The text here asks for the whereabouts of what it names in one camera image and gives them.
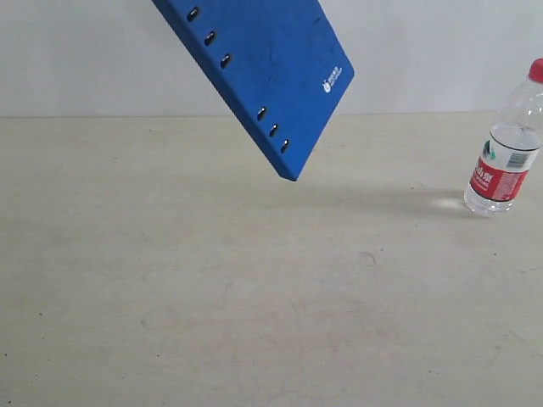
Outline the clear water bottle red label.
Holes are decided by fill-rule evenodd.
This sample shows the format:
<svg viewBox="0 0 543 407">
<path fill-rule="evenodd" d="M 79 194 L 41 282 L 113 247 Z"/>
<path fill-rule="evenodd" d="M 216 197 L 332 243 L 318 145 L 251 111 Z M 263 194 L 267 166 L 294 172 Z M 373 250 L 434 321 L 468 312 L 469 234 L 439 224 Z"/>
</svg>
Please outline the clear water bottle red label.
<svg viewBox="0 0 543 407">
<path fill-rule="evenodd" d="M 507 212 L 542 149 L 542 59 L 529 67 L 493 120 L 464 192 L 475 214 Z"/>
</svg>

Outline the blue ring binder notebook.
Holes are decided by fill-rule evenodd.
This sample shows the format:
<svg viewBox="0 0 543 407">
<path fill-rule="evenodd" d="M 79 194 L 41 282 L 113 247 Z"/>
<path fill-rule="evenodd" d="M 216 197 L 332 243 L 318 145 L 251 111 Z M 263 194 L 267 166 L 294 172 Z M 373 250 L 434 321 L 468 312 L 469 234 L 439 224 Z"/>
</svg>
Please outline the blue ring binder notebook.
<svg viewBox="0 0 543 407">
<path fill-rule="evenodd" d="M 317 0 L 154 2 L 274 170 L 297 181 L 355 77 Z"/>
</svg>

